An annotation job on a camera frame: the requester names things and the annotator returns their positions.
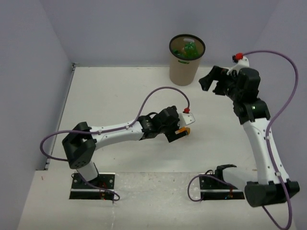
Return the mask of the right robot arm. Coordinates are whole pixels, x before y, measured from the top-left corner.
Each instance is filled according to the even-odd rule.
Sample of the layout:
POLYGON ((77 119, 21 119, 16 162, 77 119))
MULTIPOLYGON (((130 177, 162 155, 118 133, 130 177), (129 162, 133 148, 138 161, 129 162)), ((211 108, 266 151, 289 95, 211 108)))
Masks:
POLYGON ((247 172, 233 164, 217 166, 215 185, 225 188, 231 184, 238 188, 251 207, 285 203, 300 191, 300 187, 297 181, 290 180, 279 158, 272 130, 268 127, 269 109, 258 97, 259 72, 244 67, 228 74, 228 69, 213 66, 209 74, 199 80, 202 90, 208 91, 213 81, 217 82, 213 92, 232 100, 257 168, 256 172, 247 172))

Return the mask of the orange bottle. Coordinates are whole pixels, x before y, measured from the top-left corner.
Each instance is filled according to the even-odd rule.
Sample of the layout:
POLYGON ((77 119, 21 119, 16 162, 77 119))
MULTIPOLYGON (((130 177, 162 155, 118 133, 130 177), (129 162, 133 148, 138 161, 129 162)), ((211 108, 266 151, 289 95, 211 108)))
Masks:
POLYGON ((184 136, 188 136, 190 134, 190 128, 189 127, 182 127, 175 131, 175 134, 177 137, 182 138, 184 136))

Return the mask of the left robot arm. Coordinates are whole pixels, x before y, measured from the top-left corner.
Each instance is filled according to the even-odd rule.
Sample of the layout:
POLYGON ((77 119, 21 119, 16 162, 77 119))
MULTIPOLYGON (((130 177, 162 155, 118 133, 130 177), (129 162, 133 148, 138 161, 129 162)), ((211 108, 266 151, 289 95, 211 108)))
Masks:
POLYGON ((70 168, 79 173, 87 187, 95 188, 102 185, 92 161, 96 150, 125 141, 153 139, 160 134, 165 135, 168 142, 173 142, 189 135, 188 126, 194 122, 192 113, 187 110, 178 113, 175 106, 159 113, 141 115, 136 121, 126 124, 90 127, 81 122, 62 140, 62 146, 70 168))

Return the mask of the green bottle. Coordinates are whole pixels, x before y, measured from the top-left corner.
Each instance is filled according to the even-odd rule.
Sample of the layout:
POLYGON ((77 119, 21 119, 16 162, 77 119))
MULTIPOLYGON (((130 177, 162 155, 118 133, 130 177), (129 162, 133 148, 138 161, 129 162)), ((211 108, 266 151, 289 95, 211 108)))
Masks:
POLYGON ((188 59, 197 58, 199 55, 195 42, 186 43, 184 46, 184 52, 185 52, 185 57, 188 59))
POLYGON ((177 56, 177 57, 180 58, 180 59, 185 59, 185 58, 186 58, 186 52, 185 52, 185 50, 177 50, 177 49, 174 49, 173 52, 174 52, 174 55, 177 56))

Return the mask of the green bottle front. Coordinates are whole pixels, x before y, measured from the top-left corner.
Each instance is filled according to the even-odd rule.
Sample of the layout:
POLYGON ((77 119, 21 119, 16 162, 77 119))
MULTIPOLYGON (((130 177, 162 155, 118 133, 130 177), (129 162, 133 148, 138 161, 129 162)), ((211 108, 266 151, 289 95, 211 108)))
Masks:
POLYGON ((185 57, 188 59, 197 58, 199 55, 195 42, 186 43, 184 46, 184 52, 185 52, 185 57))

